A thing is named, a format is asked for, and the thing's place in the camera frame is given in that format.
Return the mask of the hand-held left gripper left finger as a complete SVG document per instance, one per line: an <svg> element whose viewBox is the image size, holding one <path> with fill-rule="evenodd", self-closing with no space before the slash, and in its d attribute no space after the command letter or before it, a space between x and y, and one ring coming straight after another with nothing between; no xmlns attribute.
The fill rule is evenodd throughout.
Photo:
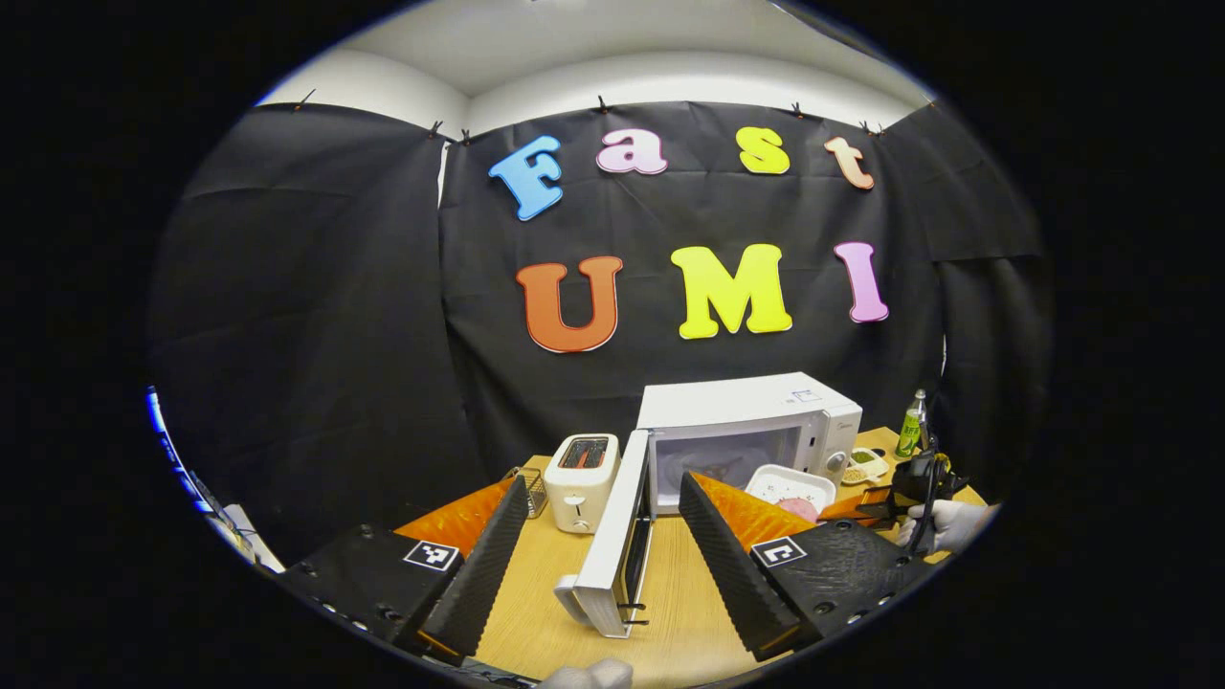
<svg viewBox="0 0 1225 689"><path fill-rule="evenodd" d="M528 512L523 477L508 477L401 528L360 523L278 579L405 653L463 661L477 653Z"/></svg>

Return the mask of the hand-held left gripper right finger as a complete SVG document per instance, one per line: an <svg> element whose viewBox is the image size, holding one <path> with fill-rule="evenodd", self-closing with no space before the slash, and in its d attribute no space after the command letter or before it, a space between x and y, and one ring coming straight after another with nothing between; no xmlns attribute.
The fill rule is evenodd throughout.
<svg viewBox="0 0 1225 689"><path fill-rule="evenodd" d="M817 526L704 474L685 474L679 512L758 661L844 635L935 570L858 521Z"/></svg>

